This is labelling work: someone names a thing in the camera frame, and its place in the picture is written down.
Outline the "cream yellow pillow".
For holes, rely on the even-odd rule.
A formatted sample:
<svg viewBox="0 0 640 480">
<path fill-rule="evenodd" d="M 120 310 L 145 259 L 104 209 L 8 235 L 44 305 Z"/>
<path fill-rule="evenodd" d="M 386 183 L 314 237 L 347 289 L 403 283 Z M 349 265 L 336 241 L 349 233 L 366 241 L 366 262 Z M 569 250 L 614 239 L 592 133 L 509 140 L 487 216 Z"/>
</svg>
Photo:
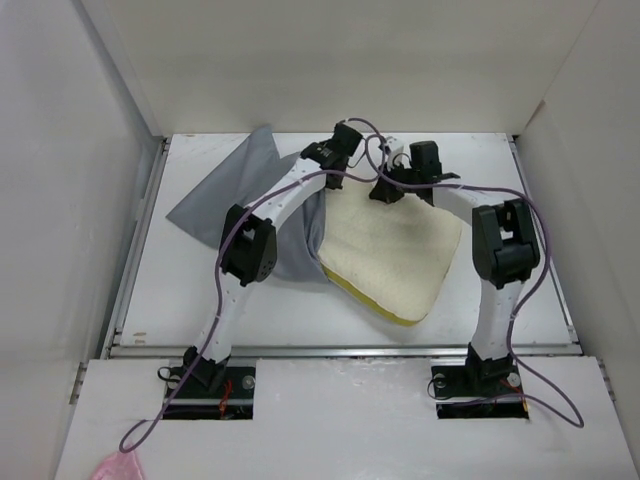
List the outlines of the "cream yellow pillow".
<svg viewBox="0 0 640 480">
<path fill-rule="evenodd" d="M 370 192 L 347 180 L 326 194 L 320 264 L 358 302 L 390 322 L 413 326 L 435 304 L 463 223 L 413 195 L 385 204 Z"/>
</svg>

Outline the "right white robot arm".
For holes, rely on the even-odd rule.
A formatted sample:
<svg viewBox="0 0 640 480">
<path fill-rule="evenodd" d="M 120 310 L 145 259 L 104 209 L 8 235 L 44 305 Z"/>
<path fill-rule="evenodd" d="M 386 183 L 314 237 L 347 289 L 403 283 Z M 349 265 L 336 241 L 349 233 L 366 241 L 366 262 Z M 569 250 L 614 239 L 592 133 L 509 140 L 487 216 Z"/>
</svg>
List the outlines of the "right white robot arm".
<svg viewBox="0 0 640 480">
<path fill-rule="evenodd" d="M 379 149 L 383 161 L 376 168 L 378 180 L 370 199 L 392 204 L 413 194 L 471 228 L 481 300 L 463 381 L 470 391 L 487 393 L 514 365 L 508 329 L 523 287 L 540 262 L 531 202 L 508 188 L 464 184 L 459 175 L 443 170 L 434 141 L 414 142 L 405 151 L 396 138 L 388 137 Z"/>
</svg>

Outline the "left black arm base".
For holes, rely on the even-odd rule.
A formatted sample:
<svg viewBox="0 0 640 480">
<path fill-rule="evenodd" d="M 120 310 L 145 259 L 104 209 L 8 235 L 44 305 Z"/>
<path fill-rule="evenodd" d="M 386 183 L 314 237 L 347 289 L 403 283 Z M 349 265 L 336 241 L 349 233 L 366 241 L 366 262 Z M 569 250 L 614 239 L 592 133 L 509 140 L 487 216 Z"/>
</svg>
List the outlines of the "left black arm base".
<svg viewBox="0 0 640 480">
<path fill-rule="evenodd" d="M 255 362 L 225 360 L 206 386 L 194 373 L 163 410 L 162 420 L 251 420 L 257 380 Z"/>
</svg>

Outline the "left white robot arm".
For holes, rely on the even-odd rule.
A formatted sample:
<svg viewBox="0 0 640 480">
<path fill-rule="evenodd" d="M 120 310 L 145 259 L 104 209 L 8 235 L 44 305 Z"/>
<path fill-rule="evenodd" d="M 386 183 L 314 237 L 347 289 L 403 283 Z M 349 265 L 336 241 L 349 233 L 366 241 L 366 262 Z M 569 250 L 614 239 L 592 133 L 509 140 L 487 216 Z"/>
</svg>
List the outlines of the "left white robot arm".
<svg viewBox="0 0 640 480">
<path fill-rule="evenodd" d="M 312 250 L 324 231 L 324 190 L 342 185 L 363 136 L 345 123 L 301 152 L 279 155 L 260 128 L 205 177 L 169 215 L 207 246 L 217 246 L 214 305 L 183 356 L 189 384 L 205 397 L 223 387 L 235 323 L 254 287 L 275 270 L 313 280 Z"/>
</svg>

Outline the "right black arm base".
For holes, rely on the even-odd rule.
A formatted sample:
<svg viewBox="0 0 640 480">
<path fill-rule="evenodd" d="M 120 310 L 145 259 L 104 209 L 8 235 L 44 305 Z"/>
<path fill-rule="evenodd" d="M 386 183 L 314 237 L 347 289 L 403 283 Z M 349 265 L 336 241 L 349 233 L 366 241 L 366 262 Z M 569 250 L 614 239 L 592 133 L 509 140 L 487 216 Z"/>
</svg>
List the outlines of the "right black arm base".
<svg viewBox="0 0 640 480">
<path fill-rule="evenodd" d="M 464 360 L 434 360 L 427 393 L 439 420 L 529 419 L 513 356 L 481 360 L 472 348 Z"/>
</svg>

